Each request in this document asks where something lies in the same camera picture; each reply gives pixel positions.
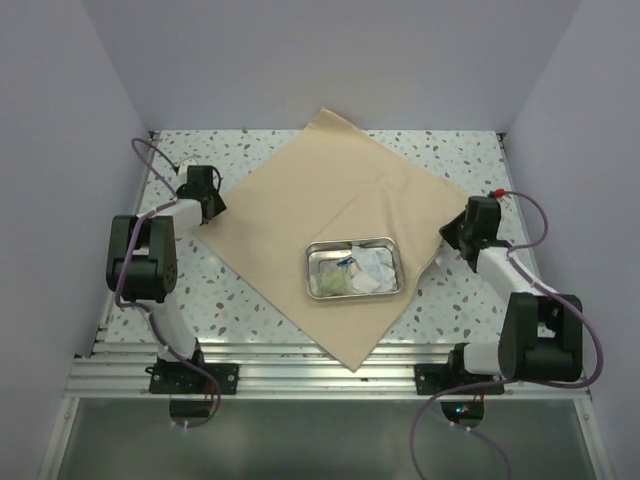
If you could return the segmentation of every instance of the speckled tabletop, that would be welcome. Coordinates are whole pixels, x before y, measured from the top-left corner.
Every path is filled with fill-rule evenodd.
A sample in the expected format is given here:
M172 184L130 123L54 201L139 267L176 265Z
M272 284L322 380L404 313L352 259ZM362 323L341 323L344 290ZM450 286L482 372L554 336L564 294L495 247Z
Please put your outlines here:
M159 147L179 163L195 158L221 172L222 197L298 132L292 130L163 131ZM391 131L367 133L410 162L446 178L470 195L509 188L494 132ZM177 187L169 165L156 156L154 166ZM170 198L150 177L140 211ZM522 243L524 229L512 201L503 202L500 238ZM177 241L179 280L176 293L187 324L203 342L312 343L312 340L238 277L193 234ZM531 257L521 255L531 266ZM491 286L471 272L456 252L443 247L438 262L423 274L406 311L381 343L458 343L495 341L505 305ZM153 342L139 313L114 307L108 317L107 342Z

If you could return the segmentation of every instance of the green food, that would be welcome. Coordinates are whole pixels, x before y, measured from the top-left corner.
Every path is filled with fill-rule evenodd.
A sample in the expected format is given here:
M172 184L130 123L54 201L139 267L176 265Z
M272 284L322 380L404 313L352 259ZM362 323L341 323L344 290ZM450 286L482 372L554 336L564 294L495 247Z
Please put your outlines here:
M351 293L351 279L346 268L340 267L316 275L317 296L332 297Z

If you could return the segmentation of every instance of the tan fabric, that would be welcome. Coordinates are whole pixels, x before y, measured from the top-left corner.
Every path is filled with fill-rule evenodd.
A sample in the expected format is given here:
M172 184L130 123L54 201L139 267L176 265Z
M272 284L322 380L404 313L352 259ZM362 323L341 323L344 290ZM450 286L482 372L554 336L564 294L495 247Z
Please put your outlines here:
M198 236L322 348L356 370L407 307L440 244L438 229L462 211L466 198L322 110L225 193L228 210ZM406 277L402 293L337 302L309 297L309 243L381 236L398 244Z

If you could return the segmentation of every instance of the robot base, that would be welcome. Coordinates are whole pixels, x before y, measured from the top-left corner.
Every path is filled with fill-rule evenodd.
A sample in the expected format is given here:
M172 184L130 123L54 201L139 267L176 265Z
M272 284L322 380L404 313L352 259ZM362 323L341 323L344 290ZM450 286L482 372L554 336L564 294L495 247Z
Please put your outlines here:
M221 395L235 395L240 367L235 363L204 363L201 350L196 350L191 363L209 373L218 381ZM149 393L159 395L188 395L210 393L206 391L207 381L197 372L180 362L157 359L153 367L145 372L151 375Z
M471 385L472 383L490 382L491 375L478 375L464 370L464 343L456 345L449 353L449 360L445 365L417 364L414 366L414 380L418 395L435 395L443 390ZM502 395L502 385L480 390L467 390L459 395Z

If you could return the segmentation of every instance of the stainless steel tray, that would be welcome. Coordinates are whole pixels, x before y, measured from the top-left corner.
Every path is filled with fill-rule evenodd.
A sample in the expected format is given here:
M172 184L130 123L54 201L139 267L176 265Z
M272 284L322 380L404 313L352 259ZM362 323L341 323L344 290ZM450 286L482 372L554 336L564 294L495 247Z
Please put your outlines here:
M325 271L327 265L335 264L342 259L351 256L353 246L362 248L383 248L391 253L393 261L393 269L396 273L396 289L389 292L374 293L354 293L350 295L333 295L327 297L318 297L311 288L311 277ZM338 300L343 298L362 298L362 297L379 297L387 295L395 295L404 288L404 271L402 270L402 262L400 261L400 251L398 245L391 238L360 238L355 240L338 240L326 242L314 242L307 247L307 291L315 300Z

